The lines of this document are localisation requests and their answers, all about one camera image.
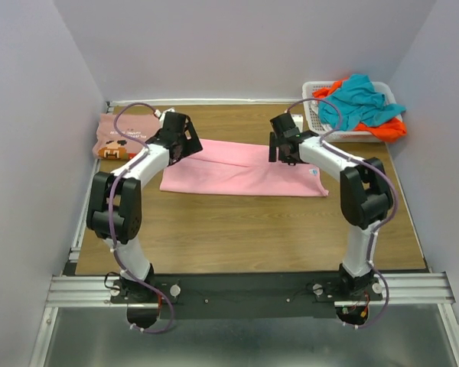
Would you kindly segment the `bright pink t shirt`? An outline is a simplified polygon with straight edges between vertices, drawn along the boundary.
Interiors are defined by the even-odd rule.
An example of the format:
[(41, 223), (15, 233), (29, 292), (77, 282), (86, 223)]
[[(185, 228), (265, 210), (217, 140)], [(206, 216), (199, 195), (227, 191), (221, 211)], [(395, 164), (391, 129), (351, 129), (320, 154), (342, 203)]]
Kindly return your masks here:
[(203, 139), (203, 150), (164, 169), (160, 190), (234, 196), (326, 197), (311, 164), (268, 160), (265, 145)]

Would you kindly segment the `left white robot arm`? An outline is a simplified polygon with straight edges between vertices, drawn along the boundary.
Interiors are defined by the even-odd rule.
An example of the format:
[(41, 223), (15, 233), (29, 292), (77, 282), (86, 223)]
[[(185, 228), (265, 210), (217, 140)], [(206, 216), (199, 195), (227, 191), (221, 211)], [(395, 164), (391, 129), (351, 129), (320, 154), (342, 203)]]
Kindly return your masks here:
[(138, 238), (142, 191), (156, 174), (203, 150), (188, 115), (168, 110), (159, 116), (161, 127), (150, 138), (120, 133), (141, 150), (120, 168), (94, 175), (86, 214), (86, 227), (109, 246), (121, 276), (130, 280), (128, 293), (138, 302), (149, 300), (155, 290), (148, 278), (151, 262)]

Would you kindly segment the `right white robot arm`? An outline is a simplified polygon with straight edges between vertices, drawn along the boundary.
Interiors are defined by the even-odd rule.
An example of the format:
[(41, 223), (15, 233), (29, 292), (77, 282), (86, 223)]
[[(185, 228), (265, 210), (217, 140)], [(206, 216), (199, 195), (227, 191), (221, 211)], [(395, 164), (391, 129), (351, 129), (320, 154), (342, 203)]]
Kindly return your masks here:
[(338, 294), (348, 300), (369, 287), (379, 229), (397, 210), (397, 192), (378, 158), (363, 159), (334, 147), (312, 131), (302, 132), (286, 112), (270, 120), (269, 161), (312, 164), (339, 183), (340, 210), (350, 225), (339, 266)]

